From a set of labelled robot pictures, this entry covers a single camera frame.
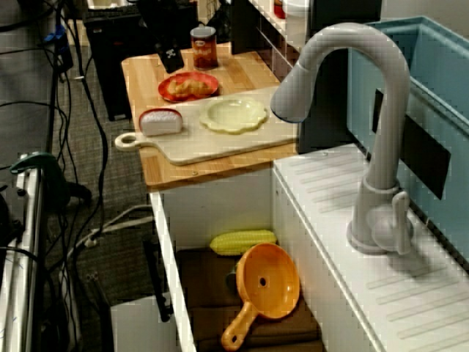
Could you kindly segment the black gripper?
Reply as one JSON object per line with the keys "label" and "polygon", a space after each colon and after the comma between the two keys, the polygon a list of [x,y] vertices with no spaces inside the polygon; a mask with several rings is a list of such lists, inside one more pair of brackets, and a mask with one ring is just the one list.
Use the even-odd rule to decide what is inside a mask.
{"label": "black gripper", "polygon": [[167,73],[184,68],[184,60],[174,36],[173,21],[176,7],[142,7],[141,16],[150,33],[157,40],[155,50]]}

